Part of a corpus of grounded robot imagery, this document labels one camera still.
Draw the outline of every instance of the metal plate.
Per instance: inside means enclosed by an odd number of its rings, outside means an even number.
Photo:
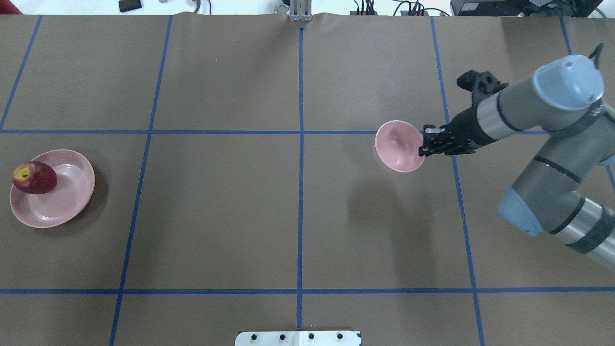
[[[360,346],[361,332],[354,331],[277,331],[242,332],[235,346],[294,345],[294,346]]]

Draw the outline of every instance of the white floor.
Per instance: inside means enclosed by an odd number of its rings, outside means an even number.
[[[24,14],[120,14],[115,0],[12,0]],[[202,0],[199,13],[208,14],[207,0]],[[270,14],[274,13],[276,5],[282,0],[211,0],[212,14]],[[192,12],[195,2],[192,0],[141,0],[143,8],[126,12],[124,15],[137,14],[176,14]],[[392,15],[399,3],[392,0],[376,0],[375,9],[379,15]],[[450,0],[424,0],[426,7],[436,7],[451,13]],[[353,0],[312,0],[312,13],[328,12],[334,14],[348,14],[355,10]],[[607,16],[615,17],[615,0],[604,0],[598,7]],[[601,17],[597,12],[591,17]]]

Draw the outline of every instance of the wire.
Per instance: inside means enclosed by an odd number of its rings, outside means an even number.
[[[367,7],[365,8],[365,14],[374,15],[374,2],[373,0],[365,0]]]
[[[421,12],[421,9],[424,9],[424,8],[425,6],[423,6],[423,4],[416,1],[414,8],[412,8],[412,11],[409,12],[408,15],[425,15],[425,11]]]
[[[207,0],[209,2],[209,15],[212,15],[212,0]],[[196,8],[194,9],[194,13],[198,13],[200,10],[200,0],[196,0]]]
[[[448,14],[448,13],[444,12],[443,10],[441,10],[441,9],[436,9],[436,8],[434,8],[434,7],[423,8],[423,15],[425,15],[425,11],[426,11],[426,10],[436,10],[436,11],[440,11],[440,13],[444,13],[444,15],[446,15],[447,17],[450,17],[450,16],[451,16],[450,14]]]
[[[596,59],[594,59],[593,61],[593,64],[596,65],[596,68],[598,68],[598,63],[600,62],[600,54],[602,53],[602,48],[604,47],[604,43],[599,44],[598,47],[596,47],[596,49],[594,49],[593,52],[588,56],[588,58],[596,57]]]
[[[602,12],[602,10],[601,10],[601,9],[599,9],[599,8],[597,8],[597,7],[596,7],[596,9],[595,9],[594,11],[598,12],[598,13],[599,13],[602,17],[604,17],[604,18],[608,18],[608,17],[606,16],[606,14],[605,14],[604,12]]]
[[[410,2],[410,1],[399,1],[399,5],[397,5],[397,8],[395,9],[395,12],[393,12],[393,15],[397,14],[397,10],[399,10],[399,7],[401,7],[404,3],[408,4],[408,11],[410,11],[410,9],[412,8],[412,2]]]

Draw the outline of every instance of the robotic arm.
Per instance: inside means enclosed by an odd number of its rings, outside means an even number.
[[[472,92],[472,106],[449,124],[425,125],[419,155],[474,153],[541,126],[550,139],[508,189],[498,213],[531,236],[547,231],[615,270],[615,212],[575,191],[597,164],[615,164],[615,118],[602,101],[600,50],[590,55],[595,63],[569,55],[512,86],[489,72],[468,71],[457,84]]]

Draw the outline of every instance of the metal bracket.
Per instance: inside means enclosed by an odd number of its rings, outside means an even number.
[[[361,346],[358,331],[241,332],[235,346]]]
[[[311,22],[312,0],[290,0],[288,17],[292,22]]]

